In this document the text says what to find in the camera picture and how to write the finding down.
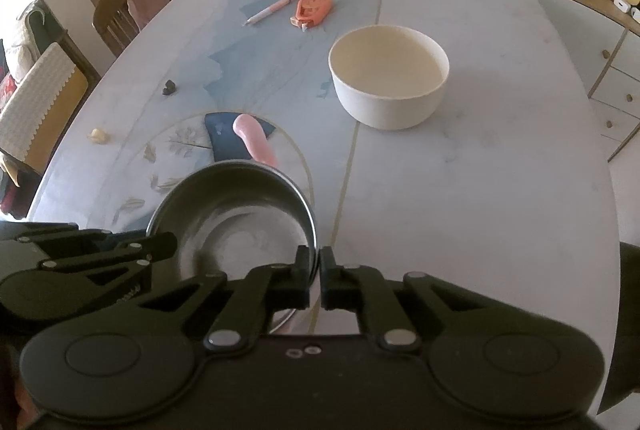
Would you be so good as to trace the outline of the person's left hand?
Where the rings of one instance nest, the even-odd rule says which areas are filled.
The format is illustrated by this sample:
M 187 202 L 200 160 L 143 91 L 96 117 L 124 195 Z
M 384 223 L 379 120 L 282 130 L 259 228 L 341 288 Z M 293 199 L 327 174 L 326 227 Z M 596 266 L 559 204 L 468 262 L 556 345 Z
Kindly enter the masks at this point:
M 20 366 L 18 366 L 18 352 L 14 346 L 9 346 L 9 357 L 14 381 L 14 396 L 20 408 L 16 417 L 16 428 L 23 430 L 27 429 L 39 417 L 39 410 L 24 387 Z

